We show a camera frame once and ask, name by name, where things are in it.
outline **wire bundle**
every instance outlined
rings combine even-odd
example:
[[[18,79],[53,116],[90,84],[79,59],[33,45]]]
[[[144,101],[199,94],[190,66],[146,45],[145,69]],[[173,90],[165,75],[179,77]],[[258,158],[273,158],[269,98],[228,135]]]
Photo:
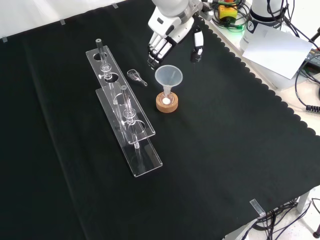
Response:
[[[246,237],[248,236],[248,233],[251,229],[255,229],[258,231],[266,231],[267,232],[267,240],[273,240],[273,234],[280,232],[279,235],[274,239],[274,240],[278,240],[278,238],[281,236],[281,234],[287,230],[292,224],[294,224],[295,222],[297,222],[298,220],[302,219],[308,212],[311,203],[313,204],[313,206],[315,207],[315,209],[317,210],[317,212],[320,214],[320,210],[317,208],[316,204],[315,204],[315,200],[320,201],[320,199],[318,198],[312,198],[311,202],[309,203],[309,206],[307,207],[307,209],[299,216],[297,217],[293,222],[291,222],[289,225],[280,228],[277,231],[274,231],[275,226],[277,226],[283,219],[284,217],[287,215],[287,213],[289,213],[293,208],[296,208],[298,206],[298,204],[295,202],[297,199],[290,201],[289,203],[282,205],[280,207],[278,207],[276,210],[272,210],[270,211],[265,218],[262,218],[260,220],[258,220],[252,227],[250,227],[248,229],[248,231],[246,231],[246,233],[244,234],[244,236],[242,237],[242,240],[245,240]],[[288,210],[285,212],[285,214],[280,218],[280,220],[278,222],[276,222],[277,216],[282,214],[285,210]]]

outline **white wall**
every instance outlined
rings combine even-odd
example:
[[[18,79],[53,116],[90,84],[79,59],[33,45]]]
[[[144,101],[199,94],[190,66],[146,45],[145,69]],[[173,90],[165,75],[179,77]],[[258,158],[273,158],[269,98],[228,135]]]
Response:
[[[0,38],[123,0],[0,0]]]

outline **white floor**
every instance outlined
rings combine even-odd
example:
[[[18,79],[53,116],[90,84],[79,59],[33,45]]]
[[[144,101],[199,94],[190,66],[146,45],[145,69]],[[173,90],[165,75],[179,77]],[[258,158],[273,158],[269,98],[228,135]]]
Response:
[[[308,203],[310,202],[311,198],[320,199],[320,186],[314,188],[309,196]],[[317,208],[320,210],[320,201],[314,201]],[[277,217],[277,221],[281,218],[282,214]],[[281,229],[290,223],[292,223],[300,214],[298,213],[297,209],[292,209],[284,219],[274,228],[274,231]],[[318,229],[320,225],[320,214],[317,212],[313,204],[311,204],[308,212],[306,215],[291,225],[287,230],[285,230],[278,240],[315,240],[316,238],[313,237],[313,233]],[[280,233],[276,232],[273,235],[273,239],[275,240]],[[257,231],[252,229],[246,240],[266,240],[267,235],[264,231]]]

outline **cork base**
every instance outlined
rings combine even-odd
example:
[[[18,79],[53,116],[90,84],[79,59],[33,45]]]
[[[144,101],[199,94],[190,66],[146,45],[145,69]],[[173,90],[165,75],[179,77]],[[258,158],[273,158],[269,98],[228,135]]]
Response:
[[[171,93],[174,97],[174,100],[172,103],[168,105],[164,104],[160,99],[160,96],[161,94],[163,94],[163,92],[159,93],[158,96],[156,96],[155,105],[160,112],[169,114],[174,112],[178,108],[178,96],[174,92],[171,92]]]

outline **yellow device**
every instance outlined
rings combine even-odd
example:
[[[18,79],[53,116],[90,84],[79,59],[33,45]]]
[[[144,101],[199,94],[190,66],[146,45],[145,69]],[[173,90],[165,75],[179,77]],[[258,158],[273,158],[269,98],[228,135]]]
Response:
[[[219,6],[219,19],[222,22],[235,22],[237,19],[237,7]]]

